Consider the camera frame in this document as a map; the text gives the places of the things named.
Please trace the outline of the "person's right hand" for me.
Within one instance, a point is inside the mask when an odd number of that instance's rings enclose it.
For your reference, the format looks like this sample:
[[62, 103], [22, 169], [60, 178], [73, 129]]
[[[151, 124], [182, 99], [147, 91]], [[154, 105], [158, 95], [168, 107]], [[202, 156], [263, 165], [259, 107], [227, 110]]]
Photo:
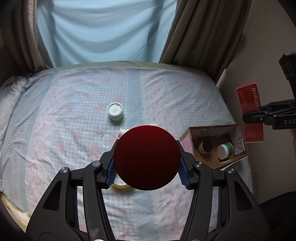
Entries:
[[296, 153], [296, 133], [295, 133], [295, 129], [291, 129], [290, 134], [292, 135], [292, 145], [293, 145], [294, 153]]

